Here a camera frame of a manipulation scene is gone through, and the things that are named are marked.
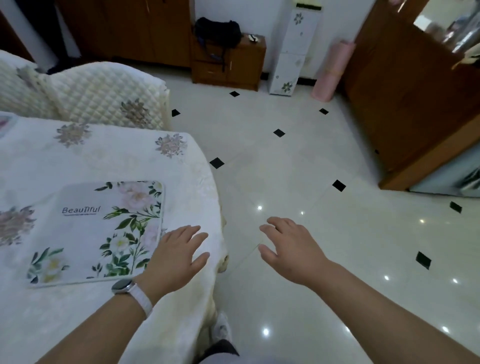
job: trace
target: table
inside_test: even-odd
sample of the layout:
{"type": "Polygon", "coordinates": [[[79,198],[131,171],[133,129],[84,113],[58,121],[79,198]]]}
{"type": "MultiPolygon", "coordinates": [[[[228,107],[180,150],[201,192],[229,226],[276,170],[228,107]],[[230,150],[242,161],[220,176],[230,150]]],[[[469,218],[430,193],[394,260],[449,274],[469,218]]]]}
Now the table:
{"type": "Polygon", "coordinates": [[[26,287],[29,248],[47,223],[53,194],[71,183],[141,180],[165,185],[164,228],[201,225],[209,233],[194,258],[205,251],[210,258],[187,286],[155,306],[120,362],[191,362],[227,255],[215,181],[197,143],[186,133],[18,118],[0,138],[3,363],[35,362],[112,296],[114,281],[26,287]]]}

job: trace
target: backpack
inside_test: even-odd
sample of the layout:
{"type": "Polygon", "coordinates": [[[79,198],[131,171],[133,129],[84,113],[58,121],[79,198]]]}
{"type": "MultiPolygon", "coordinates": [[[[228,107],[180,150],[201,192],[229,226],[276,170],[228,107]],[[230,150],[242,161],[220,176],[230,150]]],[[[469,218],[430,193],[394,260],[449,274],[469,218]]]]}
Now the backpack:
{"type": "Polygon", "coordinates": [[[208,55],[214,60],[222,62],[223,72],[225,71],[225,52],[228,48],[235,48],[242,38],[240,26],[237,22],[232,20],[227,23],[213,22],[204,17],[195,22],[195,35],[208,55]],[[221,56],[208,52],[206,48],[207,40],[223,48],[221,56]]]}

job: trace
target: pink object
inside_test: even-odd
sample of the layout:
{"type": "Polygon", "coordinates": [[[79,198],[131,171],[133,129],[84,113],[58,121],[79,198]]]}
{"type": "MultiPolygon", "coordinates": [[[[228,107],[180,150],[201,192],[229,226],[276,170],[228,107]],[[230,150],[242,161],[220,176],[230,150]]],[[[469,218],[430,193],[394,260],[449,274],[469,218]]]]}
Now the pink object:
{"type": "Polygon", "coordinates": [[[322,102],[328,102],[332,99],[336,86],[354,50],[355,43],[345,40],[335,43],[330,47],[325,68],[322,70],[320,77],[313,87],[313,98],[322,102]]]}

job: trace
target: watch strap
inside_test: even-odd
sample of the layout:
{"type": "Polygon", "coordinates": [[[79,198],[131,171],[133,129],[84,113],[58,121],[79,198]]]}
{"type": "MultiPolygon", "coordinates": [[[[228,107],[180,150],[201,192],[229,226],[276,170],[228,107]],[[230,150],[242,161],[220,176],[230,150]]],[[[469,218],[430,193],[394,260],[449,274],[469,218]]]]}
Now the watch strap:
{"type": "Polygon", "coordinates": [[[138,284],[135,283],[133,287],[128,290],[128,294],[130,294],[134,299],[137,300],[139,305],[144,309],[146,318],[148,318],[152,313],[153,306],[150,302],[150,299],[142,291],[138,284]]]}

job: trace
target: smartwatch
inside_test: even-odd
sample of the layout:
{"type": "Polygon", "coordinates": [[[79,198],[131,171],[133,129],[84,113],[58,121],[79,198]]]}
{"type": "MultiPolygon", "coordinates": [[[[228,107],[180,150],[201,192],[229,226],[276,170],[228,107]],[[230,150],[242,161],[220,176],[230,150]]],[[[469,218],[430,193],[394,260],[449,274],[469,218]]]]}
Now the smartwatch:
{"type": "Polygon", "coordinates": [[[129,294],[137,300],[138,304],[143,308],[146,318],[152,313],[152,303],[147,295],[132,279],[120,279],[112,286],[114,294],[129,294]]]}

